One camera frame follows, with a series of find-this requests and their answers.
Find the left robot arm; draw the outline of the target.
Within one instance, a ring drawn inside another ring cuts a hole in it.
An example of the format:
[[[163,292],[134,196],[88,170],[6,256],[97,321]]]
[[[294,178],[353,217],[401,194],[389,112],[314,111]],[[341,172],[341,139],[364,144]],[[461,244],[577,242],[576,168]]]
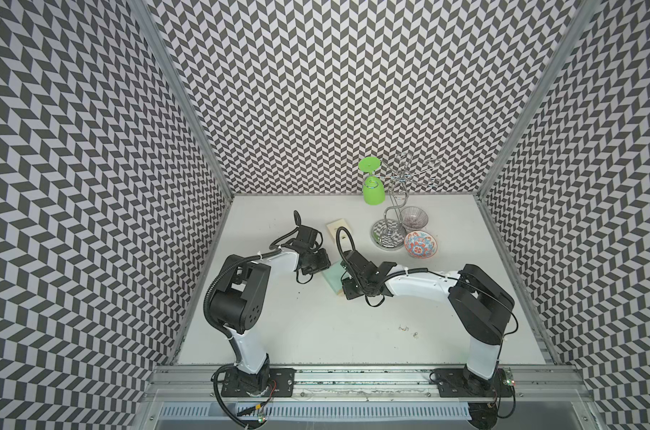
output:
[[[247,394],[269,387],[269,353],[250,334],[261,316],[272,274],[294,273],[311,279],[331,266],[323,248],[323,234],[298,225],[270,244],[267,252],[230,255],[203,299],[206,322],[222,333],[232,348],[234,362],[226,375]]]

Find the mint green jewelry box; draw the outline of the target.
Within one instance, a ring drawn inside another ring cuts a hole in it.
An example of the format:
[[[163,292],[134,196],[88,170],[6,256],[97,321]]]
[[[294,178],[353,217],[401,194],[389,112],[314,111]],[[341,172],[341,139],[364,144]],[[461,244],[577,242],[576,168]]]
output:
[[[346,268],[341,262],[333,263],[328,269],[322,271],[321,274],[335,294],[339,296],[344,295],[343,279],[346,277]]]

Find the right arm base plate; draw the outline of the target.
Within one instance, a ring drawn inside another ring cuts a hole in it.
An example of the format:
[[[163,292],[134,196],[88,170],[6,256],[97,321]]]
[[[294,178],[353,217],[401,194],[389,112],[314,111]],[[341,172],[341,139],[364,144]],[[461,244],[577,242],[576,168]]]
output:
[[[489,380],[476,376],[464,368],[436,368],[430,373],[443,398],[510,398],[515,394],[511,375],[497,368]]]

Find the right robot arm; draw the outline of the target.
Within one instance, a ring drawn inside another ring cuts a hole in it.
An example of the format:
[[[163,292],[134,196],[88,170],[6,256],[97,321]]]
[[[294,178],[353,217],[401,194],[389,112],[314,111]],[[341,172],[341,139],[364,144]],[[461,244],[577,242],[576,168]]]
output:
[[[441,396],[486,397],[497,394],[495,376],[502,344],[515,300],[483,269],[466,264],[457,272],[409,269],[393,262],[380,265],[361,253],[340,253],[345,269],[343,290],[348,299],[364,297],[413,297],[451,306],[470,336],[468,360],[462,370],[436,369],[432,380]]]

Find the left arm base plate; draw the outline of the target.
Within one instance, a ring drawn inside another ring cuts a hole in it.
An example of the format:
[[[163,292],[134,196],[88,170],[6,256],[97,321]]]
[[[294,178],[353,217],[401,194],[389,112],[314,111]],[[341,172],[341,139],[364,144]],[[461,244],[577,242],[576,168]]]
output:
[[[224,374],[221,395],[230,398],[269,397],[290,398],[294,392],[295,369],[270,368],[267,372],[247,374],[231,368]]]

